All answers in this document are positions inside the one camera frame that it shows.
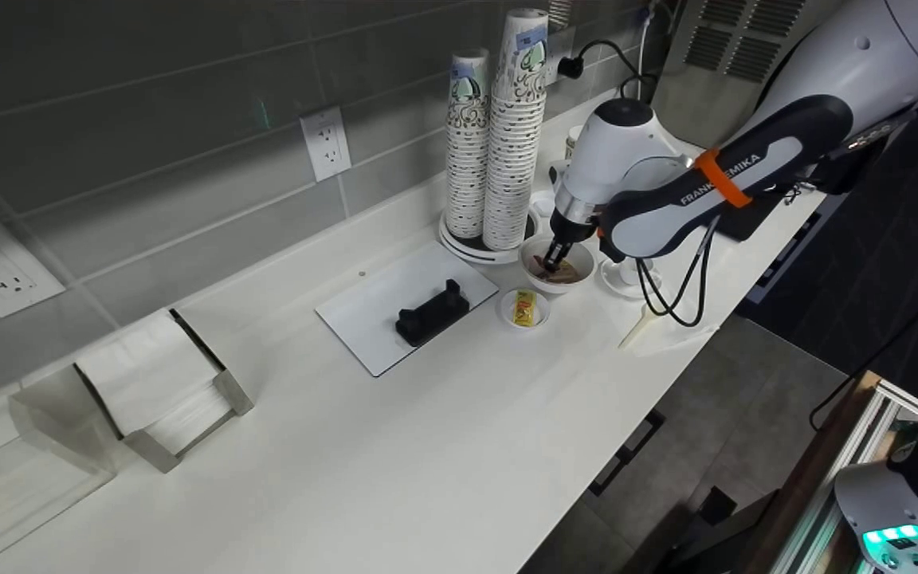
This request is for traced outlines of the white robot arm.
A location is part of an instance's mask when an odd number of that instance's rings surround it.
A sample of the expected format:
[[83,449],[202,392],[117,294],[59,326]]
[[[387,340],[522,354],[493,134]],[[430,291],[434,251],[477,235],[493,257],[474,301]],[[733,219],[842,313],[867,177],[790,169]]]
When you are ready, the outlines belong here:
[[844,0],[793,44],[755,114],[663,186],[650,169],[657,110],[609,100],[559,177],[541,261],[559,267],[589,235],[613,261],[667,254],[915,103],[918,0]]

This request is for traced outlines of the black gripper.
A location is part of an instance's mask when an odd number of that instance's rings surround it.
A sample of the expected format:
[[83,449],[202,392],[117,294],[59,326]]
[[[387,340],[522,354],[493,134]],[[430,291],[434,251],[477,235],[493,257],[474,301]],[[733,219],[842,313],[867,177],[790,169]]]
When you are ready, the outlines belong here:
[[554,193],[552,211],[552,235],[559,243],[548,243],[541,266],[544,267],[566,267],[571,266],[571,245],[562,243],[583,243],[593,233],[593,205],[581,201],[566,191]]

